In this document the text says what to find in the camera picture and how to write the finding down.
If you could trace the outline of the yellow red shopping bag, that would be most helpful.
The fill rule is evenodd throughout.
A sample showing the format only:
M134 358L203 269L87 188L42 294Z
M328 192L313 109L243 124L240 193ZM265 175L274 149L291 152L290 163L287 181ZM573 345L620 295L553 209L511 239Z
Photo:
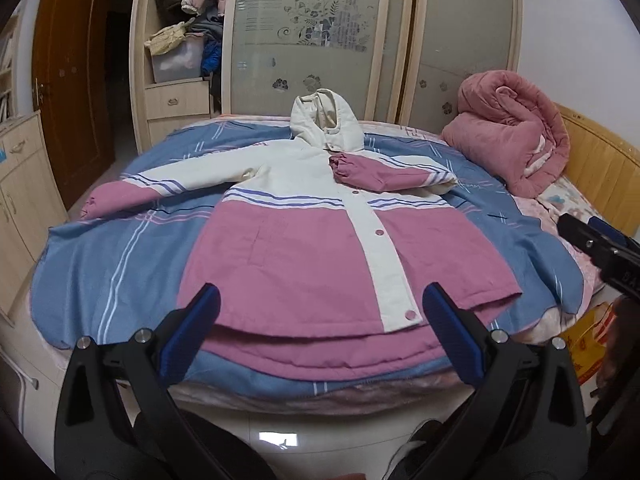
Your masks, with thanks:
M572 326L563 330L578 384L583 385L598 374L606 355L608 330L615 320L612 302L603 301L589 308Z

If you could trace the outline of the rolled pink quilt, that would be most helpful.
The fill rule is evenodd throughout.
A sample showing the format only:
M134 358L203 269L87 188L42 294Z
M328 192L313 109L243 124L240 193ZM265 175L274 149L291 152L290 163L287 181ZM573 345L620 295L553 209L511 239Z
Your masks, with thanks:
M570 136L559 109L536 84L510 70L488 70L462 81L457 111L442 128L442 140L501 179L515 196L540 195L570 159Z

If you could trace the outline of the blue garment in wardrobe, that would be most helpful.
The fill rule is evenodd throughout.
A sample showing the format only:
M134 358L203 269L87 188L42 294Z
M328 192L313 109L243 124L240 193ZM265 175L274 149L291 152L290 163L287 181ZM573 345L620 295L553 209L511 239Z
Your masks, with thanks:
M201 76L208 77L218 70L221 62L222 44L212 39L206 42L201 59Z

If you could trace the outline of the beige sliding door wardrobe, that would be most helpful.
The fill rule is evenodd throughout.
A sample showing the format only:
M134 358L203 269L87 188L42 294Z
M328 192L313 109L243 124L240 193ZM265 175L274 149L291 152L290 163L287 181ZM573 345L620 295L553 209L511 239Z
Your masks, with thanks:
M329 88L363 120L438 133L462 81L515 70L522 0L227 0L218 76L160 82L146 42L155 0L134 0L129 88L139 151L215 115L287 115Z

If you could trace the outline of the light wood side cabinet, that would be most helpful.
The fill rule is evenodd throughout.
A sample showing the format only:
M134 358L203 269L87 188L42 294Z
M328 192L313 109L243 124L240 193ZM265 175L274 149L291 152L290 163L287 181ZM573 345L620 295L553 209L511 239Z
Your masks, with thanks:
M38 113L1 125L1 316L46 246L49 229L67 221Z

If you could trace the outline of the pink white hooded jacket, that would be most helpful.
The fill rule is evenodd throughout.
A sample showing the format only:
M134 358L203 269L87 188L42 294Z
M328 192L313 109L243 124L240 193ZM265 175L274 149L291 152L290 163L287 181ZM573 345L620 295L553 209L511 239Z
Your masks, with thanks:
M458 182L426 156L364 146L348 103L297 98L288 140L191 157L97 188L94 219L217 184L227 191L190 253L178 301L206 283L221 311L207 351L295 380L386 374L438 353L421 302L441 284L489 322L518 298L510 266L446 202Z

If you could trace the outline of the floral white blanket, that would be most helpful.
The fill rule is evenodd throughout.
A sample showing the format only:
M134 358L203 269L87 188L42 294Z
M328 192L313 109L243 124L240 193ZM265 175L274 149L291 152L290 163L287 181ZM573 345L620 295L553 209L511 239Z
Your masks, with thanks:
M562 214L571 214L585 223L592 217L602 219L602 214L591 205L586 196L565 176L559 177L558 180L551 183L544 192L538 195L537 202L549 211L554 222L557 222Z

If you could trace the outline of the clear plastic storage box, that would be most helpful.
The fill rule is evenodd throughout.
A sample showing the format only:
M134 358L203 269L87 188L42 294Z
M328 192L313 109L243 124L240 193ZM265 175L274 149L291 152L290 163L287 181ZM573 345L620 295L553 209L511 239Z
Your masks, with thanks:
M203 35L186 35L177 47L167 53L152 55L154 82L193 79L201 76L201 62L204 51Z

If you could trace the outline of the brown wooden door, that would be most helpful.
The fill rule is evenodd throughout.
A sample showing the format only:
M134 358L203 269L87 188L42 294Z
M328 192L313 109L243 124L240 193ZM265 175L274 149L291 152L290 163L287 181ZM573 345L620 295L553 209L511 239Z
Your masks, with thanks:
M106 0L40 0L32 46L34 105L65 207L115 160L105 32Z

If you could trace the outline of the blue plaid bed sheet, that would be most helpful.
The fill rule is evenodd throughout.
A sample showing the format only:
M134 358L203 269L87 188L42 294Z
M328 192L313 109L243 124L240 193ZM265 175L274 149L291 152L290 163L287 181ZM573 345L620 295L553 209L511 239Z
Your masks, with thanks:
M222 120L173 134L50 231L30 285L43 339L123 341L212 284L220 312L188 378L286 400L445 367L432 283L510 334L585 309L570 250L496 179L430 138L355 136L322 148L299 125Z

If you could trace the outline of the wall bookshelf with books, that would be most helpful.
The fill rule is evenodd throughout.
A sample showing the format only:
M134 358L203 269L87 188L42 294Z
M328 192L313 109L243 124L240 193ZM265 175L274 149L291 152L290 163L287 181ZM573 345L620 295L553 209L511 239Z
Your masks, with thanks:
M14 116L14 77L12 67L15 54L14 44L15 39L17 38L19 24L20 14L14 13L11 15L9 21L1 32L0 113L2 122L7 122Z

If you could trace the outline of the wooden bed headboard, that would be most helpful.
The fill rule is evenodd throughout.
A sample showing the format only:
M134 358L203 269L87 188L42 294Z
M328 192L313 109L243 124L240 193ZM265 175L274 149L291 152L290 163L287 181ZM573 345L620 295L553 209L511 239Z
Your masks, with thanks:
M618 134L556 104L570 136L564 176L615 229L634 237L639 229L639 150Z

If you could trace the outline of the beige cloth bag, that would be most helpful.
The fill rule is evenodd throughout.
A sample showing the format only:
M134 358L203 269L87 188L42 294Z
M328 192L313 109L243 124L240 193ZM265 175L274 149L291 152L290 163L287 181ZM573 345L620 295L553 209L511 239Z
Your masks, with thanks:
M144 46L152 56L166 54L183 43L193 22L194 19L191 18L189 21L164 27L146 40Z

